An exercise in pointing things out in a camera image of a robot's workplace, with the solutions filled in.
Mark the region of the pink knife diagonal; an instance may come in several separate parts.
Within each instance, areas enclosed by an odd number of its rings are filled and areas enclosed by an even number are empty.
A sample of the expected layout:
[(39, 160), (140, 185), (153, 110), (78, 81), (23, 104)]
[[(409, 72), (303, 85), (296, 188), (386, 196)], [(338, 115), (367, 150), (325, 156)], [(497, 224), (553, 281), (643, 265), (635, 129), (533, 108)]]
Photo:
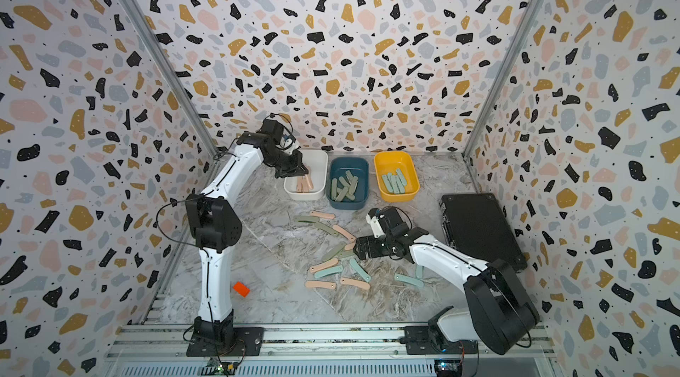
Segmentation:
[(347, 231), (346, 229), (344, 229), (344, 228), (342, 228), (338, 225), (333, 225), (332, 228), (336, 232), (338, 232), (340, 235), (344, 236), (349, 242), (355, 242), (356, 241), (356, 237), (353, 234), (351, 234), (349, 231)]

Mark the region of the green knife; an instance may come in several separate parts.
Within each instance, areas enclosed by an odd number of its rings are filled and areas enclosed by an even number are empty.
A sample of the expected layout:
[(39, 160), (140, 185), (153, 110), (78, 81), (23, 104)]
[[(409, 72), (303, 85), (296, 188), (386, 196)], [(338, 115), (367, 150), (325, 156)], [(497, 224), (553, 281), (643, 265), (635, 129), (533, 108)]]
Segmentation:
[(358, 184), (358, 177), (353, 175), (350, 170), (345, 171), (345, 176), (347, 178), (347, 182), (350, 183), (350, 187), (352, 189), (356, 189), (357, 184)]

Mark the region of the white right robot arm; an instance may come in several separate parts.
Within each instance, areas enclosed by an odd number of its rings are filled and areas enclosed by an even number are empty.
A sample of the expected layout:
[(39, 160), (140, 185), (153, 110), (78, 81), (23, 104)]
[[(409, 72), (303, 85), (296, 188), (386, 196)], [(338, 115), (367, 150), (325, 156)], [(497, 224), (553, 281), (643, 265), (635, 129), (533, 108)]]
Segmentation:
[(407, 336), (419, 350), (428, 343), (437, 353), (461, 353), (470, 342), (504, 355), (531, 335), (539, 322), (538, 311), (506, 261), (486, 262), (457, 251), (428, 231), (409, 226), (394, 206), (369, 210), (366, 222), (372, 235), (356, 240), (353, 251), (358, 259), (406, 260), (429, 269), (465, 295), (466, 311), (446, 307), (428, 321), (422, 336)]

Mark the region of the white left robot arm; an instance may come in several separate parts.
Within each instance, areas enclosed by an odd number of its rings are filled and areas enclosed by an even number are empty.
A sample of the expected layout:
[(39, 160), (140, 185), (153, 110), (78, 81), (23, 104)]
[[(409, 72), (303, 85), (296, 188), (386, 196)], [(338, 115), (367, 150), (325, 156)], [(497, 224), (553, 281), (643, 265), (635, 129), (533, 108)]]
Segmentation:
[(203, 287), (194, 333), (218, 343), (229, 343), (233, 333), (231, 267), (243, 233), (243, 223), (234, 209), (237, 198), (261, 166), (274, 169), (279, 179), (308, 174), (292, 125), (273, 118), (263, 120), (255, 132), (244, 132), (226, 155), (228, 161), (216, 178), (201, 194), (190, 195), (184, 202), (202, 265)]

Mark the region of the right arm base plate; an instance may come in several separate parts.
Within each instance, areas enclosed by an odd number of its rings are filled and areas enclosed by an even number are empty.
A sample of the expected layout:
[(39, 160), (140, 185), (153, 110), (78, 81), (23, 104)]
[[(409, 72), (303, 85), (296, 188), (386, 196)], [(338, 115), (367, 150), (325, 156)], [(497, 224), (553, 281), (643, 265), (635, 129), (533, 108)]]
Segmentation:
[(463, 355), (477, 354), (478, 342), (460, 340), (451, 342), (430, 326), (406, 326), (398, 340), (407, 348), (408, 355)]

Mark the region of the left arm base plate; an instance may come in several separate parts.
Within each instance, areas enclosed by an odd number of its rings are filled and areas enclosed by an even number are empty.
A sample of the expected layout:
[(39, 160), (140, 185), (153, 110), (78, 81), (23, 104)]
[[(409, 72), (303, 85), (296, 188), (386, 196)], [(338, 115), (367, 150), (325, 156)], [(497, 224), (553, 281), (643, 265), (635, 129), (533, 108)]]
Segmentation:
[(194, 331), (186, 350), (190, 358), (207, 358), (217, 356), (260, 355), (265, 329), (263, 327), (229, 327), (226, 332), (201, 329)]

